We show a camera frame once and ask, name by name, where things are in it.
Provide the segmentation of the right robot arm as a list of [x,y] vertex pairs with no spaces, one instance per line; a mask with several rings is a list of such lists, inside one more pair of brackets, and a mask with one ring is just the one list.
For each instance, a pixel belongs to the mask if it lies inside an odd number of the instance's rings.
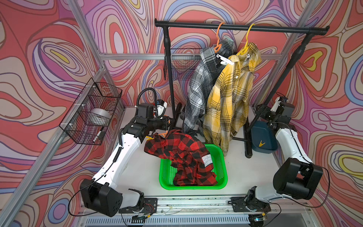
[[295,107],[282,97],[271,109],[263,112],[268,129],[280,144],[285,162],[275,173],[273,181],[252,187],[244,199],[246,209],[266,211],[272,200],[288,198],[310,200],[323,175],[323,169],[313,164],[298,140],[296,129],[290,124]]

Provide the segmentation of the red black plaid shirt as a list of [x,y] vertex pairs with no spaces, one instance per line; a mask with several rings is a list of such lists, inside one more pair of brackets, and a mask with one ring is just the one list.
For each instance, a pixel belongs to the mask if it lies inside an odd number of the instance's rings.
[[174,129],[165,136],[152,135],[144,152],[171,161],[177,169],[175,186],[214,186],[217,184],[211,154],[205,145],[189,134]]

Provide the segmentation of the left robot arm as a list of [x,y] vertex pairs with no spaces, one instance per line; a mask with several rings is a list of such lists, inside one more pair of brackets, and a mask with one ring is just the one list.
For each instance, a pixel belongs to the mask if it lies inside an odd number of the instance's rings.
[[144,193],[136,189],[117,190],[117,180],[124,172],[132,154],[141,146],[150,132],[168,130],[173,119],[165,115],[167,103],[138,104],[135,116],[119,130],[118,144],[102,168],[90,180],[80,185],[80,195],[86,208],[114,216],[121,209],[143,211]]

